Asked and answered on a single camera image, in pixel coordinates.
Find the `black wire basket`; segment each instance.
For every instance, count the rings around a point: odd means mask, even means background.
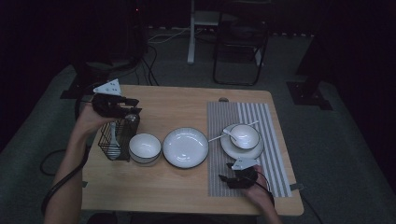
[[[105,124],[100,132],[98,146],[105,153],[107,158],[111,161],[129,161],[129,141],[136,135],[137,127],[139,126],[140,117],[134,116],[133,119],[119,119],[115,121],[115,135],[118,144],[111,144],[110,123]],[[117,158],[111,156],[111,151],[119,150],[120,155]]]

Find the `white plate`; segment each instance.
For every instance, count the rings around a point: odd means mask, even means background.
[[[237,124],[232,124],[227,126],[228,131],[230,131],[234,126]],[[241,149],[239,147],[236,147],[233,142],[231,141],[230,135],[225,134],[220,138],[221,146],[225,153],[229,155],[230,157],[238,160],[239,157],[244,157],[248,159],[256,159],[258,158],[261,154],[262,151],[264,150],[264,141],[262,140],[262,135],[259,134],[260,140],[259,144],[255,146],[253,149],[246,150],[246,149]]]
[[[209,151],[203,133],[193,128],[179,128],[163,140],[163,155],[179,168],[191,168],[203,162]]]

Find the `gray placemat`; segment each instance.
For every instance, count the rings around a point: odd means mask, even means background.
[[[264,151],[258,158],[264,170],[271,190],[275,197],[291,197],[290,184],[282,161],[279,145],[267,104],[208,102],[207,103],[207,134],[208,139],[221,135],[222,130],[235,123],[251,123],[255,120],[254,128],[262,134]],[[209,143],[208,173],[209,196],[239,197],[239,189],[229,189],[220,181],[219,175],[228,177],[234,173],[226,165],[234,163],[235,159],[228,156],[221,147],[220,140]]]

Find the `dark background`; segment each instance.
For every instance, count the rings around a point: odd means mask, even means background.
[[[396,189],[393,128],[396,126],[396,6],[392,1],[277,0],[273,33],[316,35],[299,75],[334,84],[356,120],[380,168]],[[70,64],[109,63],[128,57],[125,16],[106,1],[0,2],[1,148],[28,117],[50,81]],[[145,25],[188,27],[190,1],[139,1]],[[216,9],[216,1],[196,0],[197,9]]]

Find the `dark floor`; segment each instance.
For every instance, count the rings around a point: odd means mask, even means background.
[[[158,51],[152,71],[160,85],[271,92],[295,176],[299,183],[305,185],[302,194],[323,222],[396,223],[395,195],[380,173],[336,88],[328,83],[321,83],[319,87],[333,110],[295,105],[291,100],[286,82],[305,80],[305,77],[294,74],[310,38],[271,37],[262,76],[253,87],[215,84],[211,78],[213,45],[197,41],[195,64],[188,65],[188,43],[188,38],[179,37],[152,44]],[[150,49],[145,59],[151,63],[153,58],[154,52]],[[237,75],[245,74],[246,71],[244,65],[233,70]],[[147,69],[138,66],[135,72],[117,72],[110,78],[123,76],[120,77],[121,84],[137,84],[136,76],[139,76],[139,83],[146,85],[145,72]],[[74,124],[74,101],[61,100],[60,95],[69,87],[74,76],[75,71],[68,66],[52,80],[30,117],[0,154],[2,224],[43,221],[40,204],[52,177],[43,175],[39,171],[39,164],[48,153],[66,146]],[[46,169],[55,171],[60,158],[51,159]],[[85,223],[94,212],[84,211],[80,223]],[[149,223],[160,216],[118,212],[119,223],[128,223],[131,215],[134,223]],[[256,219],[225,218],[230,223],[253,223]],[[285,223],[318,223],[307,203],[304,203],[303,215],[282,218]]]

